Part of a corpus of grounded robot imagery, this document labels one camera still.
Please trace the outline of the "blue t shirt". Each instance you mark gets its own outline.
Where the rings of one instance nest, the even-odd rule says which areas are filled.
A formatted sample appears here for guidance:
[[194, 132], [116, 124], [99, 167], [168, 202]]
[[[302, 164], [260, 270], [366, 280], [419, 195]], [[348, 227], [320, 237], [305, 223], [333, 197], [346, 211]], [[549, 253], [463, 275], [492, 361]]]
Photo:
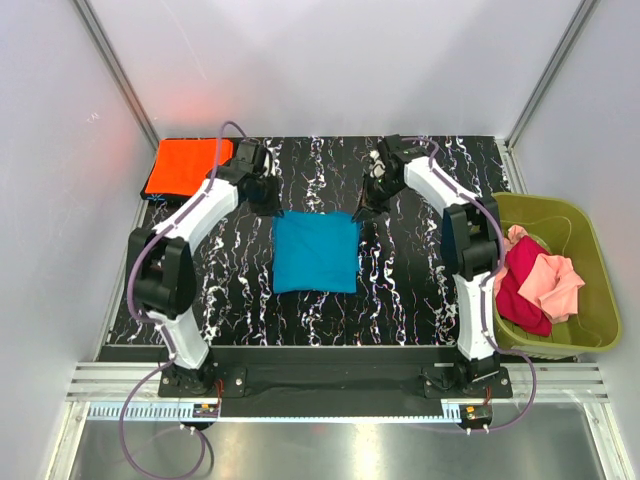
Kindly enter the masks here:
[[347, 213], [286, 211], [273, 220], [273, 292], [354, 294], [359, 243]]

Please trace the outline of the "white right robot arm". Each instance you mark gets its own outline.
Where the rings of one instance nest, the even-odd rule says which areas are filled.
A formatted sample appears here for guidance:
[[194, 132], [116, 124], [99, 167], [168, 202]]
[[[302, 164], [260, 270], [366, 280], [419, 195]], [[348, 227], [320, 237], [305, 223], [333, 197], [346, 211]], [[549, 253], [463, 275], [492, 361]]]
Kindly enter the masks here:
[[370, 153], [370, 166], [352, 221], [362, 223], [390, 211], [392, 197], [409, 188], [441, 215], [440, 256], [453, 276], [459, 308], [460, 359], [443, 374], [441, 388], [476, 396], [499, 373], [494, 334], [494, 279], [504, 263], [499, 208], [479, 197], [437, 163], [439, 145], [400, 135], [383, 137]]

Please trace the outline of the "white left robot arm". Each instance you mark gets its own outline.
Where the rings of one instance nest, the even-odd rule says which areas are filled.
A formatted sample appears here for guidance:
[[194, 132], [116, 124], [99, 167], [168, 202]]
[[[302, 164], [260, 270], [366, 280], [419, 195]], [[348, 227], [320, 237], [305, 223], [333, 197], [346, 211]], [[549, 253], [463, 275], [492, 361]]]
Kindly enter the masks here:
[[217, 383], [210, 348], [193, 312], [197, 289], [193, 254], [211, 230], [243, 203], [257, 216], [281, 217], [279, 191], [272, 153], [255, 140], [243, 139], [232, 157], [215, 165], [196, 193], [167, 220], [129, 235], [125, 288], [129, 314], [160, 334], [168, 350], [167, 368], [193, 395], [206, 395]]

